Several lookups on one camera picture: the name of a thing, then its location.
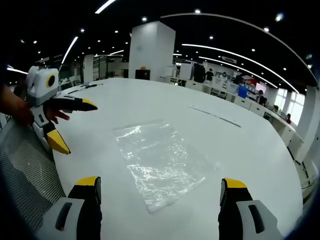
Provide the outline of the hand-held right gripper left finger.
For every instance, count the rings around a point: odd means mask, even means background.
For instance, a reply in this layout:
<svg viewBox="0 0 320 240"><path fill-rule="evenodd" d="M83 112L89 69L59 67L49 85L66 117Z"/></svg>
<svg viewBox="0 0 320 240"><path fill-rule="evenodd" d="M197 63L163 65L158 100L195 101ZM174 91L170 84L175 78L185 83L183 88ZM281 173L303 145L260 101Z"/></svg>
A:
<svg viewBox="0 0 320 240"><path fill-rule="evenodd" d="M78 180L67 197L44 215L38 240L99 240L101 238L101 178Z"/></svg>

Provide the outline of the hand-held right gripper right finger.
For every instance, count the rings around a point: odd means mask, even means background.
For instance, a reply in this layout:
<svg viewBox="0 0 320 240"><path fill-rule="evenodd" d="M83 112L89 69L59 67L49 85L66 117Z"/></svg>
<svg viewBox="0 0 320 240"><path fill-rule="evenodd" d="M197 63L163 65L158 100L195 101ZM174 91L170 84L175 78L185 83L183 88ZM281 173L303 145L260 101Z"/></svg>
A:
<svg viewBox="0 0 320 240"><path fill-rule="evenodd" d="M282 240L277 218L247 186L235 179L221 180L218 230L220 240Z"/></svg>

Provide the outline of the person's left hand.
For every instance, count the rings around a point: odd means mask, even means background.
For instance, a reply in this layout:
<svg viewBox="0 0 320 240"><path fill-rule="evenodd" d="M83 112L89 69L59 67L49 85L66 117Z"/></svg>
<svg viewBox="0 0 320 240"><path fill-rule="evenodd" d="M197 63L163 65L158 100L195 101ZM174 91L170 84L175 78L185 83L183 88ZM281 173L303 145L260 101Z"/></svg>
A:
<svg viewBox="0 0 320 240"><path fill-rule="evenodd" d="M46 102L43 104L43 111L45 117L49 120L58 124L58 118L69 121L70 117L62 112L62 108L58 107L57 105L53 104L52 102Z"/></svg>

